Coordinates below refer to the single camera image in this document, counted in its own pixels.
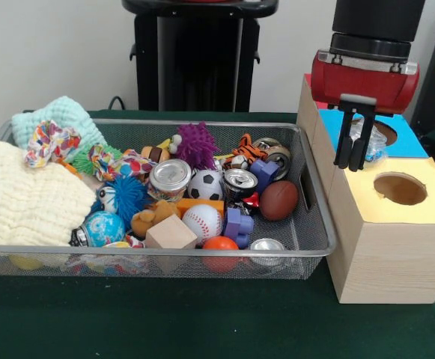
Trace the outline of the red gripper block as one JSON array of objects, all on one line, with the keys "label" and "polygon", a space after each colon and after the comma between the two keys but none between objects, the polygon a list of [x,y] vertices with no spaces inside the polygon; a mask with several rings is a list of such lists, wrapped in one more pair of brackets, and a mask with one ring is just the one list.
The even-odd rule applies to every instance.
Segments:
[{"label": "red gripper block", "polygon": [[[375,106],[380,114],[406,111],[419,82],[417,63],[392,63],[338,55],[320,49],[311,70],[314,101],[339,105],[341,101]],[[361,135],[353,143],[350,136],[355,113],[344,112],[334,164],[351,171],[363,169],[375,115],[365,116]]]}]

